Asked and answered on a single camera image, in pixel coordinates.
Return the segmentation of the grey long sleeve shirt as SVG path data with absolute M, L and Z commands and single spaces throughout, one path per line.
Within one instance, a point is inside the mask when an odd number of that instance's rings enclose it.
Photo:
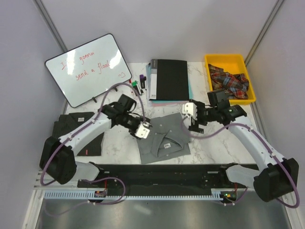
M 137 141 L 142 164 L 189 155 L 190 137 L 181 129 L 182 115 L 169 114 L 151 119 L 146 139 Z

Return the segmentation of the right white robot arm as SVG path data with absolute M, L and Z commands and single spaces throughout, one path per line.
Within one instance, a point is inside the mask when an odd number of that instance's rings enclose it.
M 300 197 L 297 191 L 299 164 L 294 158 L 286 159 L 274 149 L 257 131 L 247 116 L 246 111 L 239 105 L 231 105 L 223 90 L 208 92 L 209 105 L 189 100 L 182 105 L 182 114 L 190 118 L 191 124 L 186 131 L 202 133 L 200 125 L 218 122 L 223 127 L 216 131 L 229 130 L 246 148 L 254 159 L 258 169 L 246 168 L 237 163 L 222 166 L 218 182 L 228 188 L 234 183 L 255 190 L 264 202 L 279 199 L 281 196 L 294 192 L 297 208 Z

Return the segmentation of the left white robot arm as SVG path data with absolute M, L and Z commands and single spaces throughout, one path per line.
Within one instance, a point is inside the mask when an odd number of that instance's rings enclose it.
M 45 174 L 63 185 L 72 179 L 84 180 L 93 187 L 101 187 L 105 177 L 93 162 L 77 162 L 75 157 L 92 140 L 116 125 L 128 129 L 137 139 L 146 139 L 150 132 L 150 120 L 144 115 L 132 116 L 131 108 L 136 105 L 132 98 L 121 95 L 117 102 L 103 105 L 93 117 L 75 130 L 46 139 L 41 155 L 41 185 L 45 186 Z

